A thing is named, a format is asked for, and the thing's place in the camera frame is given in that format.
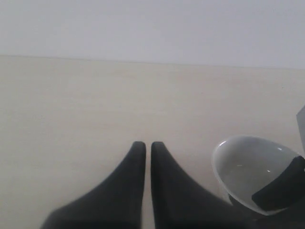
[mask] beige floor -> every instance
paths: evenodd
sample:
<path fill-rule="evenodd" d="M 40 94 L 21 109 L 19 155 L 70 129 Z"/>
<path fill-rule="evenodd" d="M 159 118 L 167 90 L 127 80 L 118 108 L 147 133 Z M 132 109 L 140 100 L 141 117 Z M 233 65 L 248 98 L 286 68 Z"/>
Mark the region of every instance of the beige floor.
<path fill-rule="evenodd" d="M 150 144 L 219 195 L 216 144 L 231 135 L 303 153 L 305 71 L 0 57 L 0 228 L 34 229 L 89 191 L 134 140 L 147 144 L 143 228 L 153 229 Z"/>

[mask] black object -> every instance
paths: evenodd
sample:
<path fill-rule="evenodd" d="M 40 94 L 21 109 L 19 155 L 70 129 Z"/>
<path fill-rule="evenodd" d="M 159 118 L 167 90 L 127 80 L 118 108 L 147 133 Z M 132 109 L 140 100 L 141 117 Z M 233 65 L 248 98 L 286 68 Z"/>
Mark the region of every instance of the black object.
<path fill-rule="evenodd" d="M 145 144 L 134 142 L 104 182 L 51 213 L 41 229 L 139 229 L 145 159 Z"/>
<path fill-rule="evenodd" d="M 152 144 L 151 179 L 156 229 L 252 228 L 234 207 L 190 178 L 163 142 Z"/>
<path fill-rule="evenodd" d="M 287 208 L 305 197 L 305 159 L 295 157 L 279 177 L 252 195 L 263 210 Z"/>

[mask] white wall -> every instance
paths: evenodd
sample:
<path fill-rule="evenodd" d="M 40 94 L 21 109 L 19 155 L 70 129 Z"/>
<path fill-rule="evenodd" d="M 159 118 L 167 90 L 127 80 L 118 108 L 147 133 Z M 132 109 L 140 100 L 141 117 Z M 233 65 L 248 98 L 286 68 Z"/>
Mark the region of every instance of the white wall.
<path fill-rule="evenodd" d="M 0 54 L 305 68 L 303 0 L 1 0 Z"/>

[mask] wall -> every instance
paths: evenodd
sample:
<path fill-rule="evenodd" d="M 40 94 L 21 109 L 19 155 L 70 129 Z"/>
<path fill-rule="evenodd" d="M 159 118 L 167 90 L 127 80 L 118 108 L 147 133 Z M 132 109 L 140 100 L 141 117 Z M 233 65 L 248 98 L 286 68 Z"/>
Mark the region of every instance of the wall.
<path fill-rule="evenodd" d="M 2 0 L 0 54 L 305 68 L 302 0 Z"/>

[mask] ceramic bowl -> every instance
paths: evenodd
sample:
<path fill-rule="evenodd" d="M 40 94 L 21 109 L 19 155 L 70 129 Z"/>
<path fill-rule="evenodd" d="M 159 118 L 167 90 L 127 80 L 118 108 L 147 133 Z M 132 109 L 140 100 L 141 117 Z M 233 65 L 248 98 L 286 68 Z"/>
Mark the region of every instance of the ceramic bowl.
<path fill-rule="evenodd" d="M 236 201 L 262 215 L 264 211 L 251 196 L 277 178 L 298 153 L 255 136 L 233 136 L 222 141 L 214 150 L 213 171 L 220 185 Z"/>

